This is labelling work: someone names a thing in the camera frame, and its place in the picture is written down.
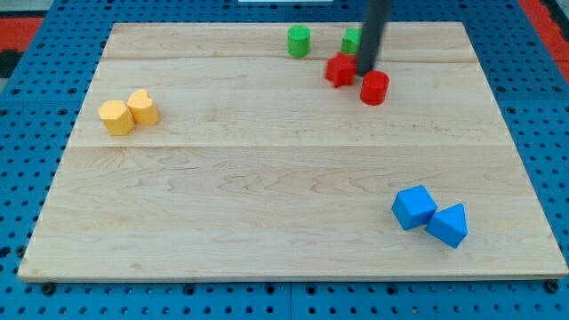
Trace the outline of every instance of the wooden board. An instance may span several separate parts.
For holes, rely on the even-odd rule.
[[[333,89],[325,59],[353,24],[118,24],[28,251],[26,281],[554,278],[548,222],[460,23],[393,23],[387,101]],[[146,88],[162,120],[124,137],[97,107]],[[454,250],[403,231],[395,193],[463,202]]]

